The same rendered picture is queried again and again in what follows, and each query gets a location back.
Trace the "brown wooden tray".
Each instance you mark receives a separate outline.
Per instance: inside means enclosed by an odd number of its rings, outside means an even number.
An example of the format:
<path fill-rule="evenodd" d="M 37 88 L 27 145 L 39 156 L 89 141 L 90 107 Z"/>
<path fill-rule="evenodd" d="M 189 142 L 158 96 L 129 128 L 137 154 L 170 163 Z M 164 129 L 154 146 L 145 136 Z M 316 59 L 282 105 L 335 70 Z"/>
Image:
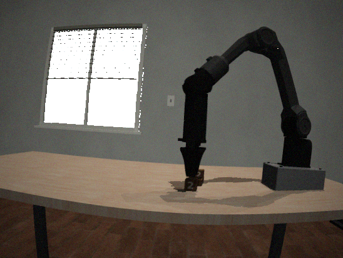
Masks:
<path fill-rule="evenodd" d="M 197 178 L 198 179 L 198 185 L 197 186 L 202 186 L 202 182 L 204 180 L 204 177 L 197 177 L 197 176 L 195 176 L 195 177 L 190 177 L 190 178 Z"/>

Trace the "brown number cube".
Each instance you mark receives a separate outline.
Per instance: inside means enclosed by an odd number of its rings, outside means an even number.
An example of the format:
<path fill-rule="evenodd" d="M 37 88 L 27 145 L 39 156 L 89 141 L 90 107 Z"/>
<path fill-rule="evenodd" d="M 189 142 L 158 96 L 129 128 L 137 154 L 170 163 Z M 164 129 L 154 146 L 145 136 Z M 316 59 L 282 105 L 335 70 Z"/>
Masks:
<path fill-rule="evenodd" d="M 195 176 L 204 177 L 204 169 L 198 169 L 198 173 Z"/>
<path fill-rule="evenodd" d="M 186 191 L 196 191 L 197 190 L 197 178 L 186 178 L 185 179 L 185 189 Z"/>

